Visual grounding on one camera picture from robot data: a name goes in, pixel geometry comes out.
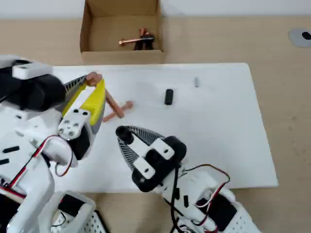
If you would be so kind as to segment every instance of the black object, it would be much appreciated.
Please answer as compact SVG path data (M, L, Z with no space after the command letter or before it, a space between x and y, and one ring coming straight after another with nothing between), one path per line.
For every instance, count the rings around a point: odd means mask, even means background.
M203 213L206 213L207 206L200 208ZM222 232L229 225L230 221L237 213L237 209L225 198L218 194L214 199L208 211L208 216L215 222L218 231Z
M10 152L14 152L14 151L17 151L19 150L19 146L16 146L16 147L9 147L9 148L5 148L2 153L10 153Z
M174 91L172 89L166 89L164 103L166 105L172 105L173 103Z
M156 150L150 150L147 152L145 160L155 169L154 176L151 179L145 179L136 168L133 171L132 180L142 192L150 192L160 185L165 177L167 177L175 167L178 167L186 156L186 145L175 136L169 136L163 141L174 150L172 158L166 160Z
M154 35L147 34L147 35L141 36L141 38L148 38L147 40L144 40L145 50L153 50L154 49L154 47L152 45L152 43L155 41Z
M155 36L152 34L145 34L140 36L140 41L135 42L134 50L153 50L153 42L155 41Z
M50 164L51 160L50 160L50 158L44 152L41 152L41 155L42 155L45 163L47 164L48 168L50 168L51 167L51 164Z
M6 233L6 227L11 218L17 213L20 204L0 194L0 206L2 209L0 211L0 233Z
M127 145L131 144L134 141L134 137L131 131L125 126L119 126L116 129L116 135Z
M189 198L188 198L188 195L184 195L184 206L186 208L189 207Z
M81 160L90 146L90 138L85 126L81 129L81 134L78 138L68 141L77 160Z
M143 44L144 44L144 42L143 41L136 41L135 42L135 46L134 46L134 50L142 50L142 48L143 48Z
M0 160L0 165L8 164L10 162L9 159L1 159Z
M83 204L83 201L66 194L64 195L62 201L59 203L58 209L73 217L76 217Z
M45 74L29 80L12 77L14 65L30 63L15 60L11 67L0 69L0 98L18 105L21 109L45 111L65 101L66 90L61 81Z
M311 34L309 32L302 33L302 37L306 40L311 40Z

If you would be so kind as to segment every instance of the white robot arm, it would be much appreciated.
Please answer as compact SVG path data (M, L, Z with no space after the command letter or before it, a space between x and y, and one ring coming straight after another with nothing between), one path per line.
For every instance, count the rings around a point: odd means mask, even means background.
M165 138L133 126L118 127L116 135L134 183L143 192L156 188L171 206L174 232L260 233L234 194L224 187L229 175L209 164L185 169L181 162L187 148L176 137ZM218 170L228 180L218 184L204 167Z
M0 56L1 116L16 121L0 140L0 193L1 198L5 194L22 202L7 226L0 222L0 232L3 228L8 233L50 232L60 202L63 209L71 208L66 200L78 206L70 213L76 223L67 231L79 232L95 209L95 203L81 195L54 194L49 167L55 162L54 172L61 177L87 157L103 118L104 80L80 108L69 111L86 86L86 76L62 83L51 72L45 64Z

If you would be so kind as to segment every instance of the white table surface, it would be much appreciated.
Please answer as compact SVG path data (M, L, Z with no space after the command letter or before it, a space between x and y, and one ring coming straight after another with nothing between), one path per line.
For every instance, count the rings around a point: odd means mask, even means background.
M187 167L211 163L229 173L230 188L277 185L266 132L247 64L55 67L63 82L91 71L102 73L119 104L135 102L125 118L101 125L90 155L55 178L55 189L79 192L136 192L118 147L115 129L135 125L175 135L188 148ZM194 87L198 77L200 87ZM173 105L164 105L165 90ZM106 105L106 113L111 109ZM223 177L211 171L222 181Z

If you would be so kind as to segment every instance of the wooden stick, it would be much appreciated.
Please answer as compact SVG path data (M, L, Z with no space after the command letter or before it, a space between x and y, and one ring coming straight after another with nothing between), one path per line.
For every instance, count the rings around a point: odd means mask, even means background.
M112 95L106 89L106 101L112 108L112 111L116 113L119 118L124 117L124 111L118 106L118 104L113 99Z
M133 102L132 102L132 101L127 101L126 104L123 105L123 106L121 107L122 111L125 111L125 110L127 110L127 109L131 109L131 108L133 108ZM116 113L116 112L113 112L113 113L109 114L108 116L105 116L105 117L103 118L103 122L107 122L107 121L109 121L111 118L114 118L115 116L117 116L117 113Z

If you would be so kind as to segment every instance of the open cardboard box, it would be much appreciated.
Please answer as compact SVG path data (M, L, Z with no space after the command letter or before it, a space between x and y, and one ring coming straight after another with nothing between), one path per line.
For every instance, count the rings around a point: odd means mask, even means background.
M160 64L161 9L158 0L86 0L81 35L82 59L88 65ZM121 39L139 38L139 29L155 35L154 50L136 50Z

